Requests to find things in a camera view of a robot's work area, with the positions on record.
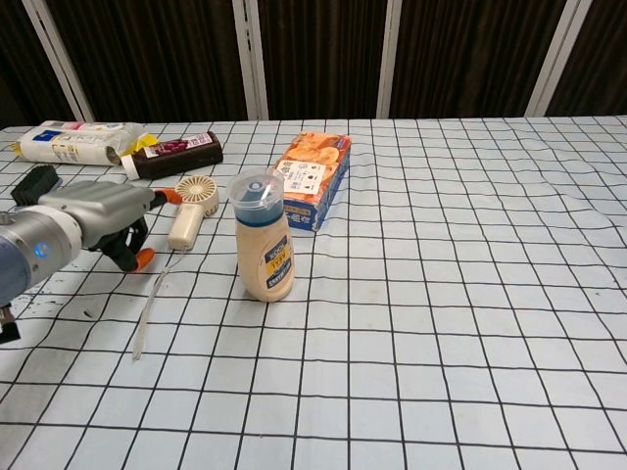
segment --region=brown bottle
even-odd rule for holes
[[[121,158],[128,179],[159,179],[223,160],[216,135],[209,130],[168,142],[144,147]]]

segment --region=orange food package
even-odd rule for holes
[[[285,213],[290,226],[317,231],[349,166],[351,137],[301,132],[275,167],[286,178]]]

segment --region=mayonnaise bottle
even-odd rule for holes
[[[239,273],[248,292],[262,302],[287,296],[294,283],[292,234],[283,212],[283,176],[275,169],[250,169],[228,185],[235,211]]]

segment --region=bottle cap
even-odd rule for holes
[[[235,218],[244,225],[270,225],[283,215],[283,175],[273,168],[242,171],[227,192]]]
[[[124,155],[120,160],[121,165],[124,167],[124,171],[126,171],[128,179],[139,179],[139,173],[137,172],[137,167],[133,161],[133,156]]]

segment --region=handheld fan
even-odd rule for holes
[[[217,185],[208,176],[191,176],[178,183],[174,191],[183,203],[169,231],[168,244],[173,250],[189,250],[194,246],[203,217],[217,211]]]

